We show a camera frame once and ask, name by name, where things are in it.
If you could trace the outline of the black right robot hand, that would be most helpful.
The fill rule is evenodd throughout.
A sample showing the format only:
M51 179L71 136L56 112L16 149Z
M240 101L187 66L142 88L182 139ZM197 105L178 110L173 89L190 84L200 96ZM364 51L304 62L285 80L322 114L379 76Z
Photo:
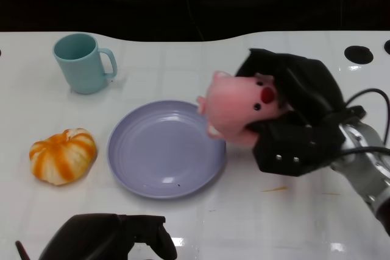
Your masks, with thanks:
M252 153L262 172L299 177L328 166L346 141L339 128L365 117L361 105L348 107L327 67L319 60L251 49L236 73L273 76L292 111L247 127L259 134Z

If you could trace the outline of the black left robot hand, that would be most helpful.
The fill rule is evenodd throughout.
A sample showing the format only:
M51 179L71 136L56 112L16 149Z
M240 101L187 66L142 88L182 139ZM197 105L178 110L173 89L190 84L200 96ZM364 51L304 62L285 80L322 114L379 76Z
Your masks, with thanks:
M56 232L40 259L127 259L135 244L150 246L162 259L176 259L163 216L79 214Z

